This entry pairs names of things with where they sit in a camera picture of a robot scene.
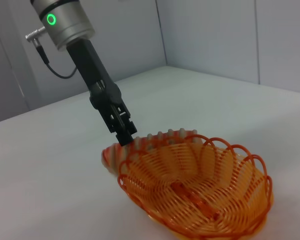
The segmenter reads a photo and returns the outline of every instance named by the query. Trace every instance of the white wall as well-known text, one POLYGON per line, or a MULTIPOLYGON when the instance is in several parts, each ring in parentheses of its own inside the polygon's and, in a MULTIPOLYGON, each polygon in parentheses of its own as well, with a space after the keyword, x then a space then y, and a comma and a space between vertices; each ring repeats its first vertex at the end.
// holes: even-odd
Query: white wall
POLYGON ((300 92, 300 0, 256 0, 261 84, 300 92))
POLYGON ((258 83, 254 0, 157 2, 168 65, 258 83))
POLYGON ((29 109, 0 41, 0 121, 28 111, 29 109))
MULTIPOLYGON (((44 103, 87 91, 79 73, 67 80, 52 75, 25 40, 26 34, 42 26, 30 1, 8 2, 44 103)), ((81 0, 81 4, 96 30, 91 41, 115 81, 166 64, 155 0, 81 0)), ((75 67, 68 53, 58 52, 47 35, 41 43, 51 66, 68 75, 75 67)))
POLYGON ((31 110, 42 107, 43 101, 7 0, 0 0, 0 41, 31 110))

